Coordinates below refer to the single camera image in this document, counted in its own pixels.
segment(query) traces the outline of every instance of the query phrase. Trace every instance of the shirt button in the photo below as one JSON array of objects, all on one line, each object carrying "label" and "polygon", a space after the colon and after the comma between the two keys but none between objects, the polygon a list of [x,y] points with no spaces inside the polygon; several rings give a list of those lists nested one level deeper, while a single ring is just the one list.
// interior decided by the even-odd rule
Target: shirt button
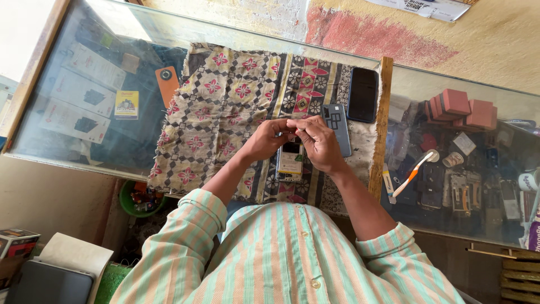
[{"label": "shirt button", "polygon": [[317,280],[311,280],[311,287],[319,289],[319,287],[321,287],[321,283],[319,283]]}]

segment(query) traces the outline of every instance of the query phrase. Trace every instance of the green mat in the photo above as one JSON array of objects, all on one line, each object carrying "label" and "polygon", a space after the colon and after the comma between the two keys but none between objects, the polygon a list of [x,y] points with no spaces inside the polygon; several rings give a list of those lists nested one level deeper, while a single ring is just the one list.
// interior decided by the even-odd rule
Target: green mat
[{"label": "green mat", "polygon": [[116,288],[118,288],[118,285],[122,283],[122,280],[132,269],[133,268],[109,263],[103,272],[94,304],[109,304]]}]

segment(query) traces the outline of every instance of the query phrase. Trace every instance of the person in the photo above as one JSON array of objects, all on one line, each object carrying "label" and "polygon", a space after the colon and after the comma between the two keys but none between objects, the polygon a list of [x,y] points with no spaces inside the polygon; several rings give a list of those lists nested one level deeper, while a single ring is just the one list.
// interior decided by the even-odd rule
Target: person
[{"label": "person", "polygon": [[[255,161],[299,136],[313,166],[337,185],[356,234],[353,246],[315,207],[227,204]],[[205,271],[212,239],[222,242]],[[341,157],[321,116],[264,121],[201,189],[184,196],[111,303],[463,303],[456,289]]]}]

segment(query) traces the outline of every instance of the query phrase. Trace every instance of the toothbrush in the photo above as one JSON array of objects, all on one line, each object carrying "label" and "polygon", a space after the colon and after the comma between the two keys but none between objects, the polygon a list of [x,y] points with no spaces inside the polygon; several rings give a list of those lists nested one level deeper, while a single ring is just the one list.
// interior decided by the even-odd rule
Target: toothbrush
[{"label": "toothbrush", "polygon": [[392,197],[396,197],[399,193],[401,193],[401,191],[403,191],[405,189],[405,187],[409,184],[409,182],[416,176],[416,174],[418,173],[418,169],[420,169],[420,166],[426,161],[428,160],[428,158],[430,158],[431,156],[433,155],[433,152],[430,152],[428,153],[428,155],[426,155],[424,157],[424,159],[422,159],[422,161],[420,161],[420,163],[418,163],[416,165],[416,167],[414,167],[413,169],[413,172],[410,173],[409,177],[407,178],[407,180],[399,187],[397,188],[395,191],[394,191],[394,194],[392,195]]}]

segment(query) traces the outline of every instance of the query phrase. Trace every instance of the striped shirt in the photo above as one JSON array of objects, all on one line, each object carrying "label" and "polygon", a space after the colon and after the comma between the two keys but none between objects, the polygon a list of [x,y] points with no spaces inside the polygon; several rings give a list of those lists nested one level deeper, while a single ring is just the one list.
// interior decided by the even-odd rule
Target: striped shirt
[{"label": "striped shirt", "polygon": [[277,202],[244,207],[227,223],[226,216],[208,191],[183,197],[111,303],[463,303],[401,223],[355,248],[308,205]]}]

